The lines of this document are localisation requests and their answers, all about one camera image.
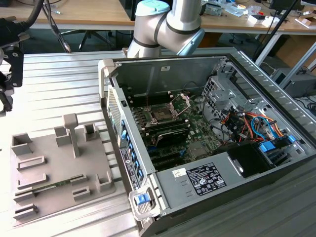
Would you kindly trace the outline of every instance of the desk leg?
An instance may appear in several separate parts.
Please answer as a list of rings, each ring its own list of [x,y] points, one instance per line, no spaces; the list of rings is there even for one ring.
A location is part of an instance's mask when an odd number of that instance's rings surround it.
[[[281,37],[281,33],[276,33],[270,40],[270,42],[267,44],[267,46],[263,49],[262,53],[260,54],[260,56],[258,57],[258,59],[256,60],[256,64],[258,66],[261,65],[261,63],[263,62],[263,60],[265,60],[266,56],[269,54],[269,52],[271,51],[271,49],[273,48],[273,46],[275,45],[275,43],[278,41],[278,39]]]

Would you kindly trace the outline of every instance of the barcode label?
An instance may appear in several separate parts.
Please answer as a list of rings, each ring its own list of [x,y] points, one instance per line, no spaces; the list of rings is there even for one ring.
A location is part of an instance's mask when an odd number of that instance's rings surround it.
[[[186,173],[186,169],[185,168],[181,168],[181,169],[176,169],[176,170],[173,170],[172,171],[172,173],[173,173],[173,176],[175,177],[175,178],[177,178],[177,177],[180,177],[180,176],[182,176],[182,175],[186,175],[187,173]]]

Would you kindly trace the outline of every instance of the sticker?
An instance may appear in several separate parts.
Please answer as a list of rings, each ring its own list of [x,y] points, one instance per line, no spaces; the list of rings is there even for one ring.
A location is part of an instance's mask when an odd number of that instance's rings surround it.
[[[170,66],[161,67],[162,72],[169,71],[169,70],[170,70]]]
[[[135,171],[133,168],[133,163],[130,161],[130,157],[128,155],[127,149],[122,148],[119,151],[120,151],[120,154],[123,158],[123,161],[125,162],[125,169],[127,171],[129,181],[132,184],[133,189],[137,190],[140,187],[140,185],[139,185],[138,180],[136,178]]]
[[[199,196],[203,196],[226,186],[224,179],[214,163],[187,170],[187,175]]]
[[[173,170],[172,173],[173,173],[173,176],[177,178],[182,175],[186,175],[186,169],[185,168],[176,169],[176,170]]]

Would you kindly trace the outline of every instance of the blue tab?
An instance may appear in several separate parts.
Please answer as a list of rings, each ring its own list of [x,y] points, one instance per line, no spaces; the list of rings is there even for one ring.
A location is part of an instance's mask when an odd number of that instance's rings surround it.
[[[138,168],[139,168],[139,162],[137,160],[137,161],[135,161],[135,169],[136,169],[136,171],[137,171]]]
[[[262,152],[268,152],[275,148],[276,147],[272,144],[272,142],[264,142],[260,145],[260,149],[262,150]]]
[[[122,132],[122,135],[120,136],[122,139],[125,139],[126,138],[126,135],[127,135],[127,131],[126,130],[124,130],[123,132]]]
[[[132,162],[135,162],[136,161],[136,154],[135,152],[132,152]]]
[[[141,194],[135,197],[135,201],[136,201],[136,204],[139,206],[141,204],[150,202],[151,200],[150,200],[149,194]]]
[[[138,171],[138,175],[139,175],[139,178],[140,178],[140,179],[143,177],[143,172],[142,172],[142,170],[139,170],[139,171]]]
[[[288,136],[288,140],[289,140],[291,143],[296,142],[296,138],[295,138],[293,135],[289,135],[289,136]]]
[[[133,150],[134,150],[134,148],[133,148],[133,144],[131,144],[131,143],[130,143],[128,147],[130,148],[130,150],[131,150],[131,151],[133,151]]]

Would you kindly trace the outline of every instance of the blue cable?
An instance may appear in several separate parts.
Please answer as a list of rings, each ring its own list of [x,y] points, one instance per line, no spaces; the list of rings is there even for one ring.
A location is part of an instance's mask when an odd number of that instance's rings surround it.
[[[254,129],[253,122],[254,122],[255,118],[261,118],[263,121],[265,121],[265,122],[267,123],[267,125],[269,126],[269,129],[270,129],[272,135],[273,135],[275,138],[279,138],[279,136],[273,131],[273,129],[272,129],[272,127],[271,127],[269,121],[268,121],[266,118],[261,117],[261,116],[254,117],[254,118],[252,119],[252,121],[251,121],[251,128],[252,128],[252,130],[253,130],[253,132],[254,132],[255,134],[257,134],[258,136],[262,137],[264,141],[266,140],[265,137],[264,137],[261,133],[258,133],[258,132]]]

